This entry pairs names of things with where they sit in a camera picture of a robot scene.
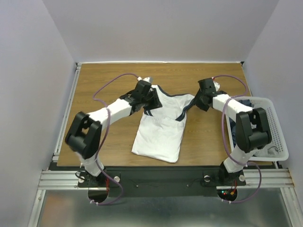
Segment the white graphic tank top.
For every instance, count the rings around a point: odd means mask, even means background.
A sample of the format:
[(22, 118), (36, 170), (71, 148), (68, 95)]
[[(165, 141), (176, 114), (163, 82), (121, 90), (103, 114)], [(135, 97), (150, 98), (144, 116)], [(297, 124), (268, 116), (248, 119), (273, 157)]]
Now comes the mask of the white graphic tank top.
[(152, 87), (156, 89), (162, 107), (144, 110), (132, 153), (176, 163), (186, 126), (187, 111), (194, 105), (194, 96), (170, 95), (159, 85)]

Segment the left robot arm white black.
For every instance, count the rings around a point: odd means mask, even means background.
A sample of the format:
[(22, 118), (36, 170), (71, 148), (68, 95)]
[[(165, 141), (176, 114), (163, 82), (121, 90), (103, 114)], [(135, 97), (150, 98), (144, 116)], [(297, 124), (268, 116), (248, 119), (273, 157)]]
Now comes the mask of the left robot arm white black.
[(106, 137), (112, 123), (138, 112), (141, 108), (152, 110), (162, 107), (151, 82), (150, 77), (138, 78), (133, 90), (120, 96), (109, 106), (91, 113), (79, 112), (75, 115), (65, 143), (78, 155), (89, 173), (89, 181), (94, 186), (101, 186), (105, 182), (105, 174), (102, 172), (105, 167), (98, 158), (98, 152), (103, 145), (100, 142), (102, 131), (106, 131)]

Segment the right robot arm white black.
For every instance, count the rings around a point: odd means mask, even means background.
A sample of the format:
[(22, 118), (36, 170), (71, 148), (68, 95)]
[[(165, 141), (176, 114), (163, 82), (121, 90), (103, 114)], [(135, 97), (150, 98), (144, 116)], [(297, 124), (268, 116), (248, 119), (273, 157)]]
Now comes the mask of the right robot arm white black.
[(218, 181), (229, 184), (238, 179), (240, 172), (257, 150), (271, 143), (267, 113), (263, 108), (246, 106), (219, 90), (213, 78), (202, 79), (198, 83), (199, 90), (194, 104), (203, 111), (213, 108), (222, 112), (223, 137), (224, 118), (227, 116), (235, 122), (236, 145), (232, 152), (226, 151), (228, 158), (220, 164), (218, 172)]

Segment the navy blue tank top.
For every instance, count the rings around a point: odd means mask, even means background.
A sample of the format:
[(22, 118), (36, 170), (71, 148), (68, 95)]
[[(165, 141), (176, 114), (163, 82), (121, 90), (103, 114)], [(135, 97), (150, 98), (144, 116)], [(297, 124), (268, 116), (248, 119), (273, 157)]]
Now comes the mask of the navy blue tank top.
[[(251, 103), (249, 99), (244, 99), (244, 100), (238, 100), (241, 104), (248, 106), (248, 107), (254, 107), (254, 104)], [(232, 142), (233, 146), (236, 146), (236, 123), (233, 121), (231, 118), (230, 120), (230, 129), (231, 129), (231, 134), (232, 134)]]

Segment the grey tank top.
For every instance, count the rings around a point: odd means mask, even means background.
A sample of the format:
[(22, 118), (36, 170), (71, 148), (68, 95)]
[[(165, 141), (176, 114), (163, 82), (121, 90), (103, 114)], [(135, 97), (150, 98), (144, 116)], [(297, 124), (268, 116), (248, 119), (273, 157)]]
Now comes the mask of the grey tank top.
[(277, 146), (264, 147), (263, 149), (258, 149), (254, 154), (256, 157), (276, 157), (279, 154)]

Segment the white plastic laundry basket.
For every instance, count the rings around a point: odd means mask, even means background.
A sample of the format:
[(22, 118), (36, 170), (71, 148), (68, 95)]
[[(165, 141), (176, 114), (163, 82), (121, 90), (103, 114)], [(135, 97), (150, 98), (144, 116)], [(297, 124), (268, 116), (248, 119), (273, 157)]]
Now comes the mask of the white plastic laundry basket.
[[(238, 102), (244, 99), (249, 99), (254, 107)], [(279, 119), (269, 99), (247, 96), (229, 99), (223, 112), (228, 126), (230, 118), (236, 123), (236, 146), (228, 153), (233, 161), (245, 164), (248, 161), (276, 162), (288, 159), (289, 153)], [(269, 146), (278, 147), (278, 156), (254, 156), (258, 149)]]

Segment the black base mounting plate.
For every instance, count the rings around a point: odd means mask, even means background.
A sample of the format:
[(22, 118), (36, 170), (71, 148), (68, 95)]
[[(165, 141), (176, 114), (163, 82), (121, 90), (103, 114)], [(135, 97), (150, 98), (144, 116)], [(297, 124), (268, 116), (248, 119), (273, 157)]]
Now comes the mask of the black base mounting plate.
[(91, 176), (76, 172), (78, 187), (88, 189), (90, 198), (118, 197), (177, 197), (217, 196), (217, 188), (245, 186), (240, 180), (243, 171), (224, 174), (218, 166), (108, 166), (106, 173), (117, 181), (107, 180), (103, 174)]

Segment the aluminium frame rail front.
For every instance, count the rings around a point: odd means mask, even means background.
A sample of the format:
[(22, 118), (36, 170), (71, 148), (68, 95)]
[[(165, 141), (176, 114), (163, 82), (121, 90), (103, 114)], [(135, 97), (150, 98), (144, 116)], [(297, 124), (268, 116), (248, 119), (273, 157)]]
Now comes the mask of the aluminium frame rail front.
[[(75, 171), (43, 171), (38, 190), (80, 190)], [(294, 183), (288, 169), (262, 169), (261, 188), (293, 188)], [(246, 185), (238, 189), (255, 189), (259, 183), (258, 170), (244, 170)]]

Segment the aluminium frame rail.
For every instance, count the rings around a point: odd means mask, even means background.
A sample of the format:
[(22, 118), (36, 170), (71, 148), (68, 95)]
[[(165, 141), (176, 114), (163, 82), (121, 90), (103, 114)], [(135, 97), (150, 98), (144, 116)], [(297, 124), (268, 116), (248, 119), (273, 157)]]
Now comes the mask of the aluminium frame rail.
[(61, 147), (62, 147), (62, 143), (63, 143), (63, 139), (64, 139), (64, 133), (65, 133), (65, 129), (66, 129), (66, 126), (67, 126), (67, 121), (68, 121), (68, 117), (69, 117), (69, 114), (70, 114), (71, 105), (72, 105), (73, 97), (74, 97), (74, 94), (75, 94), (77, 82), (78, 82), (78, 79), (79, 79), (81, 66), (82, 66), (82, 63), (80, 63), (80, 62), (76, 63), (75, 74), (74, 74), (74, 77), (73, 77), (71, 90), (70, 90), (69, 97), (68, 97), (68, 102), (67, 102), (65, 112), (64, 112), (64, 115), (63, 115), (62, 124), (61, 124), (61, 127), (60, 127), (58, 139), (57, 139), (55, 149), (54, 149), (54, 152), (53, 152), (52, 162), (57, 162), (58, 159), (59, 159), (59, 155), (60, 155), (60, 151), (61, 151)]
[[(38, 190), (80, 190), (75, 171), (43, 171)], [(262, 169), (261, 188), (293, 188), (294, 183), (288, 169)], [(258, 170), (244, 170), (246, 185), (238, 189), (255, 189), (259, 183)]]

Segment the aluminium frame rail left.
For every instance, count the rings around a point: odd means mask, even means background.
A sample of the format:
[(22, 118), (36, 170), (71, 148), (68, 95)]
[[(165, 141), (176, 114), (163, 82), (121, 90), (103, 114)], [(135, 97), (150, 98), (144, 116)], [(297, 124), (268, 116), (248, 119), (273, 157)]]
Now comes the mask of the aluminium frame rail left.
[(67, 126), (67, 121), (68, 121), (68, 117), (69, 117), (69, 114), (70, 114), (71, 105), (72, 105), (73, 97), (74, 97), (74, 94), (75, 94), (77, 82), (78, 82), (78, 79), (79, 79), (81, 66), (82, 66), (82, 63), (80, 63), (80, 62), (76, 63), (75, 74), (74, 74), (74, 77), (73, 77), (71, 90), (70, 90), (69, 97), (68, 97), (68, 102), (67, 102), (65, 112), (64, 112), (64, 115), (63, 115), (62, 124), (61, 124), (61, 127), (60, 127), (58, 139), (57, 139), (55, 149), (54, 149), (54, 152), (53, 152), (52, 162), (57, 162), (58, 159), (59, 159), (59, 155), (60, 155), (60, 151), (61, 151), (61, 147), (62, 147), (62, 143), (63, 143), (63, 139), (64, 139), (64, 133), (65, 133), (65, 129), (66, 129), (66, 126)]

